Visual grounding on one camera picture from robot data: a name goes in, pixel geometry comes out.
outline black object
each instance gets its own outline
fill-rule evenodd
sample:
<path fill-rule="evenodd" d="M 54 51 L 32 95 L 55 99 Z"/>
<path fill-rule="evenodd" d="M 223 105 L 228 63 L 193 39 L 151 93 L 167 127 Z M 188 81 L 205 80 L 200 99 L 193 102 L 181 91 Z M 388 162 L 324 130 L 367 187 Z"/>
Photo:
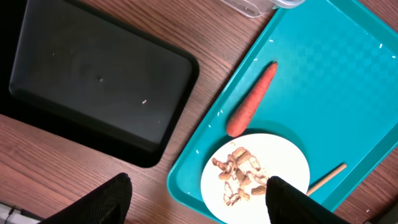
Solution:
<path fill-rule="evenodd" d="M 279 177 L 267 181 L 266 204 L 272 224 L 348 224 Z"/>
<path fill-rule="evenodd" d="M 160 160 L 198 77 L 192 55 L 76 1 L 5 1 L 1 14 L 1 114 L 141 167 Z"/>
<path fill-rule="evenodd" d="M 131 196 L 130 178 L 121 173 L 40 224 L 123 224 Z"/>

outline wooden stick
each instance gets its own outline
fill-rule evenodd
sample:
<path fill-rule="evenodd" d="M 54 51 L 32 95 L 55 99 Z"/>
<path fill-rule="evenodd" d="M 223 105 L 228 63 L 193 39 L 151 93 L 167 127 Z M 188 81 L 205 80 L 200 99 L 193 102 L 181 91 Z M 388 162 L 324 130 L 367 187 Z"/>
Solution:
<path fill-rule="evenodd" d="M 307 192 L 307 196 L 310 196 L 314 191 L 318 190 L 320 187 L 322 187 L 323 184 L 327 183 L 330 179 L 334 178 L 335 175 L 343 171 L 347 167 L 346 164 L 342 164 L 339 167 L 337 167 L 333 172 L 331 172 L 329 175 L 327 175 L 325 178 L 323 178 L 321 181 L 319 181 L 315 186 L 311 187 L 310 190 Z"/>

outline clear plastic container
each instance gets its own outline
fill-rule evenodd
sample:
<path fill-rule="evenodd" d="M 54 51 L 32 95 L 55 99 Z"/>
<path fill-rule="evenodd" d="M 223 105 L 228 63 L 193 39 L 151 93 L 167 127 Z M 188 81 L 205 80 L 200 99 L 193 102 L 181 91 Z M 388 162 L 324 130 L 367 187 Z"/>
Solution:
<path fill-rule="evenodd" d="M 283 7 L 291 9 L 305 0 L 221 0 L 241 14 L 255 18 L 264 15 L 267 11 Z"/>

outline cable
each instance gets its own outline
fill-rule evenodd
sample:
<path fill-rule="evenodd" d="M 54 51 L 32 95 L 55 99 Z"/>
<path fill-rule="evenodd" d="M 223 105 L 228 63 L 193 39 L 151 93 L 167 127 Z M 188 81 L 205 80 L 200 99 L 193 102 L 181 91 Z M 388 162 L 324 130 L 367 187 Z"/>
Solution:
<path fill-rule="evenodd" d="M 14 210 L 15 210 L 15 206 L 13 206 L 13 208 L 10 209 L 10 211 L 8 212 L 8 216 L 6 218 L 6 221 L 4 221 L 4 224 L 7 224 L 7 221 L 10 218 L 11 214 L 14 212 Z"/>

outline wooden table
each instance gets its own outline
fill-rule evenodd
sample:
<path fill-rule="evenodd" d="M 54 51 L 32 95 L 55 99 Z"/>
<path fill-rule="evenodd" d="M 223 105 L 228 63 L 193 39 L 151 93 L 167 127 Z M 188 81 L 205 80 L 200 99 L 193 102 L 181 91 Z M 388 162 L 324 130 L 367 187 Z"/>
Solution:
<path fill-rule="evenodd" d="M 141 169 L 0 115 L 0 200 L 48 217 L 120 172 L 134 193 L 126 223 L 213 223 L 173 201 L 167 173 L 228 78 L 272 17 L 248 19 L 219 0 L 86 0 L 88 4 L 191 52 L 200 76 L 162 160 Z M 363 0 L 398 30 L 398 1 Z M 336 214 L 362 223 L 398 198 L 398 149 Z"/>

